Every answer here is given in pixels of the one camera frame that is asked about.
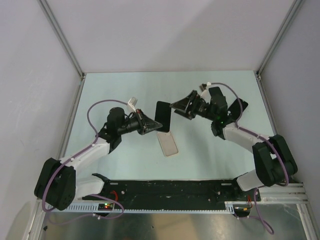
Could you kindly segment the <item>black smartphone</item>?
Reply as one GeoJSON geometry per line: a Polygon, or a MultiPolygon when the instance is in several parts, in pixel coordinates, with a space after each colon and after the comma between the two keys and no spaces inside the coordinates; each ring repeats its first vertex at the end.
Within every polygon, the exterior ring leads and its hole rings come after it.
{"type": "Polygon", "coordinates": [[[157,132],[168,133],[170,131],[171,113],[169,102],[158,101],[156,103],[154,120],[162,124],[162,127],[156,129],[157,132]]]}

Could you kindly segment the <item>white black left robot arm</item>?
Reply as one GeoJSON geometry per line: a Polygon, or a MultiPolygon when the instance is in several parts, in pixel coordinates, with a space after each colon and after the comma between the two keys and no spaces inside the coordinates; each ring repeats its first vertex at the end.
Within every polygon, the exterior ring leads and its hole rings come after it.
{"type": "Polygon", "coordinates": [[[162,126],[146,116],[141,109],[126,115],[123,108],[112,108],[93,143],[72,156],[59,160],[49,158],[44,162],[34,195],[44,205],[49,204],[60,211],[65,210],[75,199],[91,194],[101,200],[107,199],[111,187],[104,183],[103,178],[96,174],[79,178],[80,172],[115,150],[122,141],[122,135],[137,132],[143,136],[162,126]]]}

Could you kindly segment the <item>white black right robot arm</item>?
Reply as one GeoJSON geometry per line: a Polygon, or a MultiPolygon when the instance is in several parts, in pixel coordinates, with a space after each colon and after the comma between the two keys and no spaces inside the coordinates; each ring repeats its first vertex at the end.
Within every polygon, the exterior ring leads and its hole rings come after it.
{"type": "Polygon", "coordinates": [[[196,116],[210,120],[214,136],[233,142],[253,154],[254,170],[236,177],[236,184],[231,187],[234,199],[243,200],[249,195],[249,190],[255,188],[287,186],[298,166],[285,138],[279,134],[260,134],[240,126],[244,110],[240,98],[236,98],[239,115],[235,117],[219,86],[219,83],[202,84],[201,93],[192,90],[185,98],[171,103],[170,108],[189,120],[196,116]]]}

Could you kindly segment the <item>pink silicone phone case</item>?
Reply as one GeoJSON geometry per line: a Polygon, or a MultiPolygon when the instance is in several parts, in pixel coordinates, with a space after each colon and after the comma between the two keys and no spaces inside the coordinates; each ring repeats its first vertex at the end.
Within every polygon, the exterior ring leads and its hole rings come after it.
{"type": "Polygon", "coordinates": [[[171,157],[179,153],[173,134],[169,132],[158,132],[157,138],[165,157],[171,157]]]}

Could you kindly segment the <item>black phone case with holes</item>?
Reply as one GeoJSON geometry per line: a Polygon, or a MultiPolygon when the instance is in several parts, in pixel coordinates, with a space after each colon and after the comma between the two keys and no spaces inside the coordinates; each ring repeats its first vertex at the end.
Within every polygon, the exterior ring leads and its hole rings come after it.
{"type": "MultiPolygon", "coordinates": [[[[249,104],[241,98],[239,100],[242,105],[242,111],[244,112],[244,110],[248,107],[249,104]]],[[[228,107],[227,114],[234,121],[239,118],[239,116],[241,115],[241,107],[237,99],[228,107]]]]}

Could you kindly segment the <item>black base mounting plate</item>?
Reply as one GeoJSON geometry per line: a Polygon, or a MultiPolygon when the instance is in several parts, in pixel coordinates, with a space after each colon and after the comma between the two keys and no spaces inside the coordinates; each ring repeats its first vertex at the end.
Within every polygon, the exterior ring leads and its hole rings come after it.
{"type": "Polygon", "coordinates": [[[99,196],[123,207],[204,209],[225,202],[260,201],[254,190],[242,191],[234,180],[106,180],[99,196]]]}

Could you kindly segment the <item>aluminium corner post left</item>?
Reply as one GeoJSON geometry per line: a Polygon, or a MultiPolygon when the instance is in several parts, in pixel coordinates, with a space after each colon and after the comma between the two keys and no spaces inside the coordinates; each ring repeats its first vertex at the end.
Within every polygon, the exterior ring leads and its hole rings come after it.
{"type": "Polygon", "coordinates": [[[52,30],[54,34],[56,35],[58,41],[60,42],[63,50],[65,51],[66,56],[70,60],[73,68],[77,72],[78,76],[81,80],[84,79],[85,73],[82,70],[79,61],[76,58],[76,55],[74,51],[72,50],[69,41],[67,40],[54,12],[52,11],[49,3],[47,0],[37,0],[41,10],[43,11],[47,21],[49,22],[50,26],[52,27],[52,30]]]}

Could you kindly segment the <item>aluminium corner post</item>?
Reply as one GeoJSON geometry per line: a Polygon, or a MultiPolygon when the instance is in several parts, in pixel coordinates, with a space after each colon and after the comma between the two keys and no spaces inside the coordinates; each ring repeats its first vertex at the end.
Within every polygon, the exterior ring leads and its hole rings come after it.
{"type": "Polygon", "coordinates": [[[43,11],[47,21],[49,22],[50,26],[52,27],[52,30],[54,34],[56,35],[58,41],[60,42],[63,50],[65,51],[66,56],[70,60],[73,68],[77,72],[78,76],[81,80],[84,79],[85,73],[82,70],[79,61],[76,58],[76,55],[74,51],[72,50],[69,41],[67,40],[54,12],[52,11],[49,3],[47,0],[37,0],[41,10],[43,11]]]}
{"type": "Polygon", "coordinates": [[[305,0],[294,0],[292,2],[266,54],[264,55],[261,63],[259,64],[259,67],[255,71],[255,75],[259,80],[261,79],[264,70],[266,69],[268,63],[270,62],[273,55],[275,54],[277,48],[280,46],[283,38],[285,37],[285,34],[289,30],[290,26],[292,25],[293,21],[295,20],[296,16],[298,15],[304,3],[305,3],[305,0]]]}

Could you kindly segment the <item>aluminium corner post right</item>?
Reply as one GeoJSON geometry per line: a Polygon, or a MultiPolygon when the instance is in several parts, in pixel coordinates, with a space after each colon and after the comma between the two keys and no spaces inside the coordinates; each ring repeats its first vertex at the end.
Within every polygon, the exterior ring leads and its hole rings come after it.
{"type": "Polygon", "coordinates": [[[298,15],[304,3],[305,3],[305,0],[294,0],[292,2],[266,54],[264,55],[261,63],[259,64],[259,67],[255,71],[255,75],[259,80],[261,79],[264,70],[266,69],[268,63],[270,62],[273,55],[275,54],[277,48],[280,46],[283,38],[285,37],[285,34],[289,30],[290,26],[292,25],[293,21],[295,20],[296,16],[298,15]]]}

